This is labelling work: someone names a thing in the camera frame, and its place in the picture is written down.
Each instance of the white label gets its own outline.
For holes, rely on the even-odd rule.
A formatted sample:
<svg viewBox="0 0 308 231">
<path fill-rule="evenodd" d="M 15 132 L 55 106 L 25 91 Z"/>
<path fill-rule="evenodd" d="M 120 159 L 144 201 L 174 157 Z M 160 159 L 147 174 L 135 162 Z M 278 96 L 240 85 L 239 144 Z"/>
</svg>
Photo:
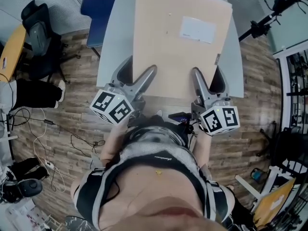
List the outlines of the white label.
<svg viewBox="0 0 308 231">
<path fill-rule="evenodd" d="M 214 41 L 215 32 L 216 25 L 214 23 L 184 16 L 180 37 L 211 44 Z"/>
<path fill-rule="evenodd" d="M 275 209 L 276 207 L 278 207 L 278 206 L 282 203 L 283 198 L 284 198 L 284 195 L 281 195 L 281 196 L 279 197 L 279 199 L 278 199 L 276 202 L 273 202 L 273 203 L 271 204 L 270 210 L 273 210 L 273 209 Z"/>
</svg>

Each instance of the black pants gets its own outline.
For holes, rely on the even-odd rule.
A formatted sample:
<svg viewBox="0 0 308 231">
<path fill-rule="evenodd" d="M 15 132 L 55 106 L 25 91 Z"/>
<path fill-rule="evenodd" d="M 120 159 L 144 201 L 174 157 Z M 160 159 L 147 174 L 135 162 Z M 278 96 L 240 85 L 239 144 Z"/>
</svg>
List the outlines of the black pants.
<svg viewBox="0 0 308 231">
<path fill-rule="evenodd" d="M 132 131 L 128 132 L 124 137 L 123 144 L 129 144 L 131 141 L 129 141 L 129 137 L 132 133 L 134 133 L 136 130 L 139 130 L 141 128 L 151 127 L 151 126 L 160 126 L 167 129 L 170 129 L 177 135 L 179 135 L 184 143 L 186 148 L 188 148 L 188 133 L 186 131 L 186 126 L 183 124 L 174 124 L 171 122 L 166 122 L 163 120 L 163 118 L 159 115 L 154 115 L 150 118 L 141 116 L 133 120 L 130 124 L 130 127 L 135 127 Z"/>
<path fill-rule="evenodd" d="M 37 158 L 32 157 L 28 158 L 25 161 L 20 163 L 15 163 L 10 166 L 10 170 L 15 175 L 17 181 L 26 180 L 26 179 L 42 179 L 48 176 L 47 170 L 44 167 L 38 167 L 35 171 L 27 173 L 34 167 L 39 165 L 39 161 Z"/>
<path fill-rule="evenodd" d="M 62 96 L 62 90 L 52 83 L 24 79 L 17 80 L 17 99 L 13 107 L 53 108 Z"/>
</svg>

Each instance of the wooden desk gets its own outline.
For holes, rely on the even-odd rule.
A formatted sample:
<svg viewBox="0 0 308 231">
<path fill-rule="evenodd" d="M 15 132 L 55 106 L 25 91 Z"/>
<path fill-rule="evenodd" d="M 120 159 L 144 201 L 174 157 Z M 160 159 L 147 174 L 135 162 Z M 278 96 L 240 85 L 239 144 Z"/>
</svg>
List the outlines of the wooden desk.
<svg viewBox="0 0 308 231">
<path fill-rule="evenodd" d="M 97 87 L 109 83 L 114 71 L 133 54 L 134 23 L 135 0 L 115 0 L 102 46 Z M 233 17 L 218 65 L 226 76 L 229 95 L 243 98 L 243 64 Z"/>
<path fill-rule="evenodd" d="M 4 46 L 0 58 L 0 74 L 5 75 L 9 81 L 12 78 L 23 50 L 25 39 L 26 30 L 23 25 L 19 25 Z M 6 78 L 2 75 L 0 75 L 0 80 L 7 82 Z"/>
</svg>

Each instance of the power strip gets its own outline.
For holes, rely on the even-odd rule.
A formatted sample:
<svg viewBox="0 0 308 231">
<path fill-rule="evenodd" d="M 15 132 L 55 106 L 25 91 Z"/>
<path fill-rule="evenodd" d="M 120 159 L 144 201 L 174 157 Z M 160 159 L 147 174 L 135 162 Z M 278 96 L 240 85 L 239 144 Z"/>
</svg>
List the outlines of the power strip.
<svg viewBox="0 0 308 231">
<path fill-rule="evenodd" d="M 45 159 L 45 165 L 48 168 L 51 168 L 52 170 L 54 170 L 54 164 L 50 161 L 47 161 L 47 159 Z"/>
</svg>

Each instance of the white table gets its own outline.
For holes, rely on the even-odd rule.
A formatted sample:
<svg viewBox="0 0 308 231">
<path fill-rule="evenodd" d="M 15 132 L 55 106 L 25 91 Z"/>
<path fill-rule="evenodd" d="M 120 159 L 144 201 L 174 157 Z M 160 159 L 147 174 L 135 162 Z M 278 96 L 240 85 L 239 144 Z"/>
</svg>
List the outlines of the white table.
<svg viewBox="0 0 308 231">
<path fill-rule="evenodd" d="M 109 83 L 115 69 L 133 54 L 134 21 L 135 0 L 115 0 L 102 46 L 97 87 Z M 218 65 L 226 76 L 230 96 L 243 98 L 243 65 L 233 17 Z"/>
</svg>

